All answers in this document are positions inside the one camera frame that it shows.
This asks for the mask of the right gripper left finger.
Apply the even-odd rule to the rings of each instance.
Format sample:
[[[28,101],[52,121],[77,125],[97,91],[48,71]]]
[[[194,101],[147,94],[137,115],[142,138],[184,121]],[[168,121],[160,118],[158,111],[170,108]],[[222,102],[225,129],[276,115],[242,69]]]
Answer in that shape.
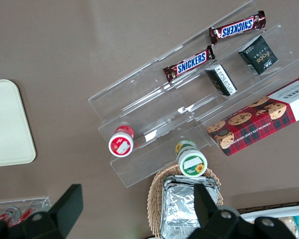
[[[72,184],[49,211],[34,213],[10,228],[0,221],[0,239],[65,239],[82,211],[82,185]]]

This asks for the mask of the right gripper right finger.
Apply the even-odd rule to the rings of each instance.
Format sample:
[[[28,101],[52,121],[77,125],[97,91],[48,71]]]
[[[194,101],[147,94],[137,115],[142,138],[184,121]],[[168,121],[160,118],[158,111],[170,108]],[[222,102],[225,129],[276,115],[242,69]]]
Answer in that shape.
[[[283,222],[271,217],[258,217],[253,224],[245,221],[231,207],[218,207],[205,186],[194,185],[194,209],[200,228],[193,239],[294,239]]]

